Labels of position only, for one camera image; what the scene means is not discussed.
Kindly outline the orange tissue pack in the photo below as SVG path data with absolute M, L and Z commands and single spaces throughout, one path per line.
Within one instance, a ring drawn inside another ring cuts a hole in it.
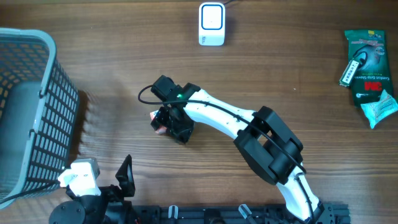
M 157 134 L 165 134 L 167 132 L 167 128 L 156 120 L 157 113 L 158 111 L 153 111 L 150 113 L 150 118 L 151 118 L 150 125 Z

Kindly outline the green white medicine box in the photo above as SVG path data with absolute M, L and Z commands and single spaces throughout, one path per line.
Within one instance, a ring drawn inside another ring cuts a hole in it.
M 340 80 L 339 80 L 339 85 L 343 86 L 343 87 L 350 87 L 352 81 L 353 81 L 353 77 L 358 69 L 360 65 L 360 62 L 355 60 L 355 59 L 351 59 L 347 65 L 347 67 L 345 68 Z

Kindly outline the green 3M gloves bag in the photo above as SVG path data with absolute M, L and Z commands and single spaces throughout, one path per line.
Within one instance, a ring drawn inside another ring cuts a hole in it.
M 394 94 L 386 35 L 383 30 L 345 30 L 348 40 L 348 59 L 359 63 L 350 84 L 353 103 L 362 104 L 379 101 L 381 93 Z

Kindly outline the teal wet wipe pack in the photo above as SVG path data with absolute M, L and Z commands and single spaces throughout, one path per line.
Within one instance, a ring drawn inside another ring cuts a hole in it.
M 386 90 L 383 90 L 379 101 L 361 104 L 361 109 L 369 120 L 370 128 L 374 129 L 377 123 L 397 112 L 397 102 Z

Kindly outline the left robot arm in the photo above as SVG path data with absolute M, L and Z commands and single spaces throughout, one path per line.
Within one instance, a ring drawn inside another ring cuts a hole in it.
M 55 207 L 49 224 L 140 223 L 132 202 L 125 199 L 133 197 L 136 191 L 131 155 L 126 156 L 115 175 L 118 185 L 98 186 L 99 174 L 100 168 L 94 158 L 72 162 L 58 177 L 71 200 Z

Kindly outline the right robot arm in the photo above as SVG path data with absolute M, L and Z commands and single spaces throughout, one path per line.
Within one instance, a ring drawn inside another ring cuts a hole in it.
M 324 211 L 305 178 L 303 144 L 272 109 L 245 110 L 217 100 L 192 83 L 175 84 L 160 76 L 151 92 L 160 109 L 151 125 L 181 143 L 189 141 L 197 123 L 229 136 L 248 166 L 281 192 L 287 211 L 303 223 L 317 223 Z

